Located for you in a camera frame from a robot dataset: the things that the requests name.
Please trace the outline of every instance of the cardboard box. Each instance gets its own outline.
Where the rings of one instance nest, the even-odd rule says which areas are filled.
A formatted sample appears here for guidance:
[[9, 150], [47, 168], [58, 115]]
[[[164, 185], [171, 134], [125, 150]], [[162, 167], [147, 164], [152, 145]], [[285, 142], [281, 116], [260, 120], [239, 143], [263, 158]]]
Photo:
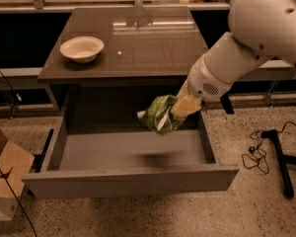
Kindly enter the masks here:
[[[34, 158], [31, 153], [8, 140], [0, 129], [0, 169], [4, 174], [9, 173], [7, 181], [18, 198], [24, 188], [21, 177], [30, 171]], [[17, 206], [18, 202], [0, 173], [0, 221], [12, 220]]]

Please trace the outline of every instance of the green chip bag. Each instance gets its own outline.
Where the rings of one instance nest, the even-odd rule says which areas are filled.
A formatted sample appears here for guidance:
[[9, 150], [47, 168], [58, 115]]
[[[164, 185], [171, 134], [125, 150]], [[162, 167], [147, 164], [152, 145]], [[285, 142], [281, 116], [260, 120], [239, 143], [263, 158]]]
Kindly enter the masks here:
[[151, 130], [160, 135], [172, 132], [185, 121], [175, 119], [170, 112], [177, 100], [178, 98], [172, 95], [157, 97], [146, 111], [139, 112], [137, 115]]

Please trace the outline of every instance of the drawer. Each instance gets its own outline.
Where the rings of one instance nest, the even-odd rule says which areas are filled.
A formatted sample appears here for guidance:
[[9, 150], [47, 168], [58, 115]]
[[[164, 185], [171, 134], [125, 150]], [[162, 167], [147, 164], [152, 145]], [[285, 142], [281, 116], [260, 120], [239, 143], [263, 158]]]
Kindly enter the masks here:
[[163, 136], [136, 118], [177, 90], [71, 87], [40, 172], [23, 182], [43, 199], [226, 191], [239, 169], [215, 156], [206, 112]]

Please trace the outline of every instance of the brown table top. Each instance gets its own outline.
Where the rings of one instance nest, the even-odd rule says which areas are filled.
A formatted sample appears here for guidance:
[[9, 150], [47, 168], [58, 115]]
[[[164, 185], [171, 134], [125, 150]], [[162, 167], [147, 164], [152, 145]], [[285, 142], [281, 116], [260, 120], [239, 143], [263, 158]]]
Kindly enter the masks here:
[[[59, 51], [64, 42], [80, 36], [96, 37], [105, 44], [90, 63], [75, 63]], [[186, 7], [78, 8], [38, 80], [53, 84], [185, 76], [205, 51]]]

